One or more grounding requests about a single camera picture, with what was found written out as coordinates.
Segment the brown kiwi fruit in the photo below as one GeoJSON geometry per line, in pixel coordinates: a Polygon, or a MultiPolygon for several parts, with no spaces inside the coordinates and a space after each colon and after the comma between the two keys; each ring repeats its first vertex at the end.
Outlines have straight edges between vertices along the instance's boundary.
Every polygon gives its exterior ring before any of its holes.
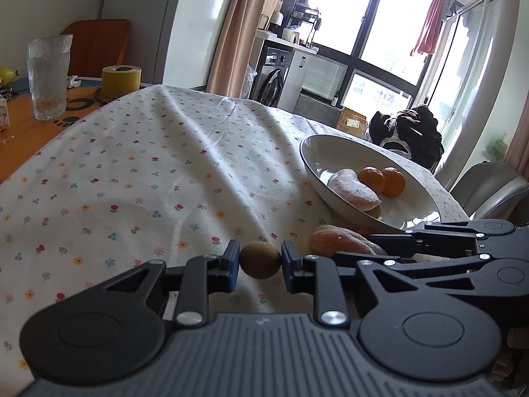
{"type": "Polygon", "coordinates": [[[263,241],[253,241],[245,245],[239,255],[242,271],[251,278],[269,279],[281,268],[279,251],[263,241]]]}

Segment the large peeled pomelo segment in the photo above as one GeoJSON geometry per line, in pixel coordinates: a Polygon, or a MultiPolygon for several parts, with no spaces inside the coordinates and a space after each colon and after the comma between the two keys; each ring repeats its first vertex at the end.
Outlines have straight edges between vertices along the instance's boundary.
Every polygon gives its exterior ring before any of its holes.
{"type": "Polygon", "coordinates": [[[371,211],[381,204],[378,195],[361,183],[356,172],[350,168],[341,169],[333,174],[327,186],[361,211],[371,211]]]}

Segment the large orange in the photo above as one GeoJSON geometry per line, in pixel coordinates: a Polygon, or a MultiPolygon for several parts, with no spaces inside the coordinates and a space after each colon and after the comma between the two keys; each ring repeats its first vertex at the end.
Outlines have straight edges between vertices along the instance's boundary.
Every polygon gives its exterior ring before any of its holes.
{"type": "Polygon", "coordinates": [[[386,187],[386,179],[381,170],[375,167],[365,167],[357,174],[360,183],[369,187],[377,195],[381,195],[386,187]]]}

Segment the white kitchen cabinet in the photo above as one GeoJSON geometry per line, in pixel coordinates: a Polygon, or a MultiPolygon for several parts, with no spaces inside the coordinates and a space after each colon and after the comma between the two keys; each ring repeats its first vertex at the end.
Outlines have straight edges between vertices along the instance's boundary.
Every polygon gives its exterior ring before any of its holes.
{"type": "Polygon", "coordinates": [[[257,62],[264,45],[293,52],[291,66],[286,77],[279,104],[273,107],[293,113],[298,98],[300,97],[309,63],[316,55],[317,50],[316,48],[305,48],[288,40],[280,39],[269,31],[258,30],[249,59],[249,66],[256,72],[257,62]]]}

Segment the grey leather chair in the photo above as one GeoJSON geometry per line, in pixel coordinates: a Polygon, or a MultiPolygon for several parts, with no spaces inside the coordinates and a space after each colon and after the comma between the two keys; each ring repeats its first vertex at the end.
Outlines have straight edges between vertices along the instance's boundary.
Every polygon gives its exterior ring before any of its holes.
{"type": "Polygon", "coordinates": [[[506,220],[528,196],[528,181],[506,162],[481,162],[465,172],[450,194],[471,220],[506,220]]]}

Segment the right pink curtain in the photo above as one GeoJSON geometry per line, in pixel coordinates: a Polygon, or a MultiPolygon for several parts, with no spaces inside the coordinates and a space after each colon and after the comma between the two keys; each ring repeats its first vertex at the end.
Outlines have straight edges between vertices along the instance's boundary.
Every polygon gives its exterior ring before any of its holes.
{"type": "Polygon", "coordinates": [[[508,147],[505,162],[519,175],[528,179],[529,175],[529,104],[524,104],[524,110],[515,130],[515,135],[508,147]]]}

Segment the pink curtain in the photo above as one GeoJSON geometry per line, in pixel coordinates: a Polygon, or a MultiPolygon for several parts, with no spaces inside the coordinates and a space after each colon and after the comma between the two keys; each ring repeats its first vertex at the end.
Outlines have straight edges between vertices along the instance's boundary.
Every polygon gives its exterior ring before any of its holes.
{"type": "Polygon", "coordinates": [[[505,162],[519,175],[528,179],[529,175],[529,104],[524,104],[524,110],[515,130],[515,135],[508,147],[505,162]]]}
{"type": "Polygon", "coordinates": [[[238,98],[265,0],[230,0],[206,85],[212,94],[238,98]]]}

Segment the white plate dark rim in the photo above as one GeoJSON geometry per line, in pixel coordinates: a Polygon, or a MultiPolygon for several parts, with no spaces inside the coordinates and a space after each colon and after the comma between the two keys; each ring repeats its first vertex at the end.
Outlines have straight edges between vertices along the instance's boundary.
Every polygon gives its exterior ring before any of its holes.
{"type": "Polygon", "coordinates": [[[301,142],[300,157],[316,193],[353,230],[402,233],[440,221],[422,183],[368,145],[312,135],[301,142]]]}

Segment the floral white tablecloth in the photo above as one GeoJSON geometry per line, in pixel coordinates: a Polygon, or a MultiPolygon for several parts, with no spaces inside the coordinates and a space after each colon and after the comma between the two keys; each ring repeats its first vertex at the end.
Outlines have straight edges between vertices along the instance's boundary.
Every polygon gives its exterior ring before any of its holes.
{"type": "Polygon", "coordinates": [[[300,158],[331,128],[252,101],[167,86],[68,128],[1,185],[1,393],[31,381],[20,352],[42,308],[151,259],[182,265],[229,241],[335,224],[300,158]]]}

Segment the black clothes pile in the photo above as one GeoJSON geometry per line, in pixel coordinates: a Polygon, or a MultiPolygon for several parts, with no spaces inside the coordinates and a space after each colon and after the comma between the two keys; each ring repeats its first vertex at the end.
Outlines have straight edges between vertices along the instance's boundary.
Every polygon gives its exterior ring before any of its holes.
{"type": "Polygon", "coordinates": [[[401,155],[433,172],[444,153],[437,119],[425,105],[402,110],[394,116],[375,113],[366,137],[384,149],[401,155]]]}

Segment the cardboard box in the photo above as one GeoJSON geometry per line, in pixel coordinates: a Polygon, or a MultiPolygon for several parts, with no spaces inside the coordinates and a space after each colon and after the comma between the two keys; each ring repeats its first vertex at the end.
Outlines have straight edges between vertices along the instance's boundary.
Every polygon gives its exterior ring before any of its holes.
{"type": "Polygon", "coordinates": [[[336,128],[344,133],[363,138],[368,121],[365,116],[347,107],[343,107],[336,128]]]}

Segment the grey washing machine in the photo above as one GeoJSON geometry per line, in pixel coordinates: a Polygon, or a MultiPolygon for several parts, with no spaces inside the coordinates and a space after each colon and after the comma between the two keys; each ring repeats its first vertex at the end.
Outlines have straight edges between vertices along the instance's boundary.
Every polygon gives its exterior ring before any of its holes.
{"type": "Polygon", "coordinates": [[[293,52],[264,45],[249,98],[268,107],[279,104],[293,52]]]}

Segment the red hanging towel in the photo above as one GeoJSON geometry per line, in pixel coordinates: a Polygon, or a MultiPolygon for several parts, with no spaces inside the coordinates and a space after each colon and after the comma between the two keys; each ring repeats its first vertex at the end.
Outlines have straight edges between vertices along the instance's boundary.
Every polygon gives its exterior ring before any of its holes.
{"type": "Polygon", "coordinates": [[[421,32],[410,56],[414,54],[433,55],[441,33],[443,22],[447,19],[454,0],[433,0],[429,6],[421,32]]]}

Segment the yellow tape roll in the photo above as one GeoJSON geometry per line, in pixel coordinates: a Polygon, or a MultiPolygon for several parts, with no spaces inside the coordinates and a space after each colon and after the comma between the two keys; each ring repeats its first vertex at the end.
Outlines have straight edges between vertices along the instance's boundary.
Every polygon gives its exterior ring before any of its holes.
{"type": "Polygon", "coordinates": [[[102,69],[101,95],[106,99],[118,99],[138,91],[142,70],[138,66],[107,66],[102,69]]]}

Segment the orange chair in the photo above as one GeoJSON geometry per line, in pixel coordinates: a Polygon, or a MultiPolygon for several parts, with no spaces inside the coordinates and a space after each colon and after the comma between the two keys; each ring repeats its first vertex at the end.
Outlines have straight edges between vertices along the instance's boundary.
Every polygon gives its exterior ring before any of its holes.
{"type": "Polygon", "coordinates": [[[69,25],[62,35],[72,35],[69,75],[100,78],[107,66],[123,63],[130,22],[122,19],[87,20],[69,25]]]}

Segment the dish rack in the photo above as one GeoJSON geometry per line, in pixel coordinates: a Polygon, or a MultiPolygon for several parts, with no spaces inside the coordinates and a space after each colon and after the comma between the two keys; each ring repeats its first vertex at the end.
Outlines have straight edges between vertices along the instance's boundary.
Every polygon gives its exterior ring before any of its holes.
{"type": "Polygon", "coordinates": [[[287,28],[299,34],[298,43],[311,48],[316,32],[320,29],[322,18],[318,9],[306,5],[296,5],[290,15],[287,28]]]}

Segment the textured drinking glass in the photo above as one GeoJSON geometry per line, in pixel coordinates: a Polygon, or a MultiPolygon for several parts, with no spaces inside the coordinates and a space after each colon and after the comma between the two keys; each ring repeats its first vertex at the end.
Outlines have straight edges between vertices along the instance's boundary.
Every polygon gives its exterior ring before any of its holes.
{"type": "Polygon", "coordinates": [[[33,116],[48,121],[64,114],[70,66],[71,34],[34,39],[28,44],[27,68],[33,116]]]}

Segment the green yellow fruit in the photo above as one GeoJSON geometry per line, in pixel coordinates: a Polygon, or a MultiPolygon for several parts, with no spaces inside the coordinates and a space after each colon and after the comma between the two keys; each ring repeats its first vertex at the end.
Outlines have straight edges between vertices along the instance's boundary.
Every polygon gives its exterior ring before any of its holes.
{"type": "Polygon", "coordinates": [[[0,88],[6,88],[9,86],[17,77],[19,73],[17,70],[11,67],[0,68],[0,88]]]}

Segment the white refrigerator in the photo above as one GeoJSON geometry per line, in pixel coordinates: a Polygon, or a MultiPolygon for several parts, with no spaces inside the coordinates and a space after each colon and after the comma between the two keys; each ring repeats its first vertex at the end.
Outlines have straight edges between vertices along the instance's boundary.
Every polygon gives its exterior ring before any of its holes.
{"type": "Polygon", "coordinates": [[[161,83],[179,0],[104,0],[103,19],[130,22],[124,62],[142,69],[146,83],[161,83]]]}

